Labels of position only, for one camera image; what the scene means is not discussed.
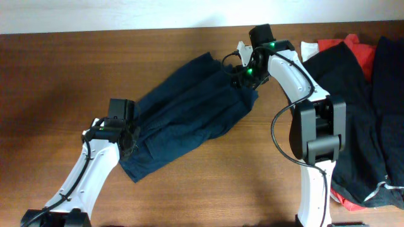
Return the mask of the navy blue shorts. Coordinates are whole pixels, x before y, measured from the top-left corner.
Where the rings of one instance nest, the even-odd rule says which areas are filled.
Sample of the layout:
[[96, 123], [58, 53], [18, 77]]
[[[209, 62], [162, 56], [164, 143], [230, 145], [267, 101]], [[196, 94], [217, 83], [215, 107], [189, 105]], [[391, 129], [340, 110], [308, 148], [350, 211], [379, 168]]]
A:
[[252, 88], [235, 88], [218, 60], [205, 53], [171, 74], [138, 101], [137, 147], [120, 164], [133, 182], [218, 138], [245, 117], [258, 99]]

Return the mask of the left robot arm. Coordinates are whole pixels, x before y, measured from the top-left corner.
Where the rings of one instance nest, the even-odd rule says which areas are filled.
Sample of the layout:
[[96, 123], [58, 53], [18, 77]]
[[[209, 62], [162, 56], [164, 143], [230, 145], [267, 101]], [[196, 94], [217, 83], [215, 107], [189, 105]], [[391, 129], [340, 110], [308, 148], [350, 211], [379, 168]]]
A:
[[42, 209], [29, 209], [21, 226], [90, 226], [97, 197], [118, 162], [137, 150], [140, 106], [127, 99], [110, 99], [108, 114], [95, 118], [81, 134], [82, 151], [56, 194]]

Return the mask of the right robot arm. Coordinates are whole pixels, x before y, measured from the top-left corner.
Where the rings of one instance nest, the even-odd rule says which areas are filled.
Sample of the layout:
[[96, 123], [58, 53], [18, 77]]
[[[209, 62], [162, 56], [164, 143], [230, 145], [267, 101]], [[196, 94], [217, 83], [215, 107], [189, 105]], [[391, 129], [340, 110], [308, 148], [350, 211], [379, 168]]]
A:
[[331, 176], [345, 147], [346, 103], [332, 96], [312, 78], [288, 40], [274, 38], [269, 24], [249, 32], [250, 45], [239, 42], [234, 55], [241, 64], [230, 73], [233, 84], [253, 89], [274, 78], [288, 99], [271, 122], [271, 139], [281, 114], [292, 113], [289, 143], [300, 166], [301, 197], [295, 216], [297, 226], [331, 226]]

